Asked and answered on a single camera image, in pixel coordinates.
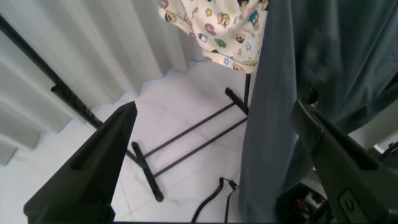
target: marble floor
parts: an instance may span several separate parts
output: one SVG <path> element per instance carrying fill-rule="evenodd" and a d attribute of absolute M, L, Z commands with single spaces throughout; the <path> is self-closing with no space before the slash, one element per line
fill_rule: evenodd
<path fill-rule="evenodd" d="M 144 84 L 138 98 L 126 93 L 115 104 L 102 105 L 94 112 L 105 120 L 118 106 L 136 101 L 138 115 L 131 141 L 148 152 L 229 104 L 225 87 L 242 96 L 244 79 L 244 75 L 215 63 L 192 62 L 188 72 L 170 71 L 165 78 Z M 161 170 L 243 118 L 234 106 L 147 161 L 154 172 Z M 238 126 L 157 178 L 165 195 L 162 203 L 153 197 L 142 170 L 126 157 L 112 201 L 116 220 L 189 222 L 199 204 L 217 188 L 219 177 L 239 181 L 245 127 L 246 123 Z M 60 133 L 44 134 L 36 149 L 18 150 L 8 165 L 0 168 L 0 223 L 26 223 L 24 203 L 93 132 L 89 124 L 73 119 Z M 203 209 L 198 222 L 223 221 L 231 191 L 226 186 Z M 239 221 L 236 198 L 232 199 L 229 220 Z"/>

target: cartoon print fabric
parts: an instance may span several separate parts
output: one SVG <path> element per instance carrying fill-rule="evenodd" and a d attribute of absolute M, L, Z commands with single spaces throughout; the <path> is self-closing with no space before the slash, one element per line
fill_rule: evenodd
<path fill-rule="evenodd" d="M 159 13 L 195 38 L 208 60 L 251 73 L 269 0 L 159 0 Z"/>

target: curtain fold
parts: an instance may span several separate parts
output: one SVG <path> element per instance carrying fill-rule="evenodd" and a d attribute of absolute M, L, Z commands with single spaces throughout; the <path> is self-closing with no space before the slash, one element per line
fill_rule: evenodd
<path fill-rule="evenodd" d="M 144 82 L 202 58 L 193 39 L 158 16 L 155 0 L 3 0 L 0 13 L 90 108 L 127 91 L 137 96 Z M 60 131 L 78 115 L 2 32 L 0 45 L 0 142 L 7 146 L 0 152 L 33 149 L 42 132 Z"/>

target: curtain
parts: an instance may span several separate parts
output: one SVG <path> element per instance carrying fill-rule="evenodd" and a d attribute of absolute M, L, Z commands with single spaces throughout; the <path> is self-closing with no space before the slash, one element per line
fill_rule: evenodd
<path fill-rule="evenodd" d="M 197 43 L 163 21 L 155 0 L 0 1 L 0 13 L 90 108 L 112 103 L 172 67 L 201 59 Z M 0 32 L 0 164 L 78 115 Z"/>

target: blue gray cloth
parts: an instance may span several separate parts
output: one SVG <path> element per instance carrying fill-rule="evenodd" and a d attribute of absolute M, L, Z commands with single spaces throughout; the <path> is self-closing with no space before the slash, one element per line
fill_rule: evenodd
<path fill-rule="evenodd" d="M 244 222 L 274 222 L 278 196 L 312 168 L 289 122 L 297 99 L 349 133 L 398 97 L 397 27 L 397 1 L 270 1 L 242 154 Z"/>

